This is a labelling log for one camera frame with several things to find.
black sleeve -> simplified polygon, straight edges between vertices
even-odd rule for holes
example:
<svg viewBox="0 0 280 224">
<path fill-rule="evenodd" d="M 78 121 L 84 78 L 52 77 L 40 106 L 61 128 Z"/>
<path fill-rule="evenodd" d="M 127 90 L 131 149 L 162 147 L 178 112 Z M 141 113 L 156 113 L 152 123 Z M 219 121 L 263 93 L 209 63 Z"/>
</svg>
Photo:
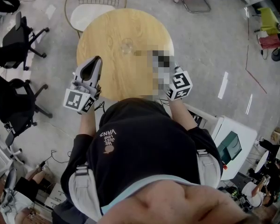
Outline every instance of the black sleeve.
<svg viewBox="0 0 280 224">
<path fill-rule="evenodd" d="M 71 200 L 69 194 L 69 179 L 75 173 L 76 167 L 86 163 L 86 152 L 93 140 L 93 137 L 87 134 L 79 134 L 74 139 L 74 147 L 71 151 L 69 163 L 61 176 L 61 186 L 66 197 Z"/>
<path fill-rule="evenodd" d="M 209 154 L 213 155 L 219 162 L 221 176 L 223 173 L 223 163 L 219 151 L 212 139 L 210 133 L 206 129 L 195 127 L 188 130 L 190 138 L 194 141 L 196 149 L 205 149 Z"/>
</svg>

bare leg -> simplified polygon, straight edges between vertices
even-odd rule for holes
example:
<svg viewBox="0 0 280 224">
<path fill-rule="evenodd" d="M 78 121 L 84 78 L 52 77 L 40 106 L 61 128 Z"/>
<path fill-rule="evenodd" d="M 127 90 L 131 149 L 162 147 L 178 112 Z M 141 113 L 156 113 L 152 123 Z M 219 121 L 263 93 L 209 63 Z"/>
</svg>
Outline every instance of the bare leg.
<svg viewBox="0 0 280 224">
<path fill-rule="evenodd" d="M 36 174 L 32 179 L 37 183 L 40 184 L 43 178 L 45 177 L 46 172 L 41 171 L 40 173 Z"/>
<path fill-rule="evenodd" d="M 25 179 L 27 179 L 28 181 L 30 181 L 36 174 L 38 174 L 39 172 L 41 172 L 41 170 L 42 170 L 42 169 L 41 169 L 40 167 L 31 170 L 30 172 L 28 172 L 28 173 L 25 175 Z"/>
</svg>

backpack strap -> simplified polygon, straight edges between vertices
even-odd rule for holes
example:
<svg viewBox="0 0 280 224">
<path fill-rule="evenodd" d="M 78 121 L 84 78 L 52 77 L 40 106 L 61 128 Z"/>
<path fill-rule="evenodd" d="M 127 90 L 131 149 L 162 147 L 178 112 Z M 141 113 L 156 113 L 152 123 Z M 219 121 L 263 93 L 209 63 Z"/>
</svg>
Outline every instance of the backpack strap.
<svg viewBox="0 0 280 224">
<path fill-rule="evenodd" d="M 205 149 L 197 150 L 200 184 L 217 188 L 221 179 L 218 160 Z"/>
</svg>

round wooden table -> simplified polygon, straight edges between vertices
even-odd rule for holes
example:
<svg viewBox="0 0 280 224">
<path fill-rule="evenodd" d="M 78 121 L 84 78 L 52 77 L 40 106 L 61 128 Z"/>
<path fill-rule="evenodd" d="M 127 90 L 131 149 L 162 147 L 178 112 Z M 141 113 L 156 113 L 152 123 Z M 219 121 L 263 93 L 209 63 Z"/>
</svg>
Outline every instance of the round wooden table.
<svg viewBox="0 0 280 224">
<path fill-rule="evenodd" d="M 130 53 L 122 50 L 122 41 L 130 38 Z M 96 18 L 83 32 L 77 48 L 77 64 L 100 56 L 103 68 L 99 85 L 101 95 L 110 100 L 153 95 L 152 50 L 174 55 L 166 28 L 152 15 L 135 9 L 117 9 Z"/>
</svg>

red cloth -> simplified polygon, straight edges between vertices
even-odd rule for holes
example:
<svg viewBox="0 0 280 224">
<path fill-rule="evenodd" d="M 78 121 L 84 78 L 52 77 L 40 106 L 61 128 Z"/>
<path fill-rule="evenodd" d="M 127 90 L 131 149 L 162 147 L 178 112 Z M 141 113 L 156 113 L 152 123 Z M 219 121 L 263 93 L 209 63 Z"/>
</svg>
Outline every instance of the red cloth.
<svg viewBox="0 0 280 224">
<path fill-rule="evenodd" d="M 269 35 L 267 37 L 261 37 L 259 39 L 262 49 L 274 49 L 280 47 L 280 40 L 278 35 Z"/>
</svg>

